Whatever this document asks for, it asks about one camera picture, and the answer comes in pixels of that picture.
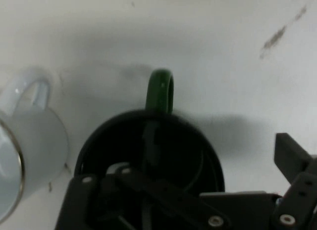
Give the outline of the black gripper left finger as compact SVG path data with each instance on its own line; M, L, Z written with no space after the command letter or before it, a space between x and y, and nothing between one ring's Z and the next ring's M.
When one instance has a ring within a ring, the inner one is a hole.
M165 179L121 167L70 181L58 230L229 230L230 219Z

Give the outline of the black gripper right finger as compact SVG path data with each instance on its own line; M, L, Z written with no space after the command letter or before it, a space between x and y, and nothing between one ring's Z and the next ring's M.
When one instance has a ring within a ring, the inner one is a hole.
M317 228L317 159L289 134L275 138L274 162L290 187L276 206L271 223L276 230Z

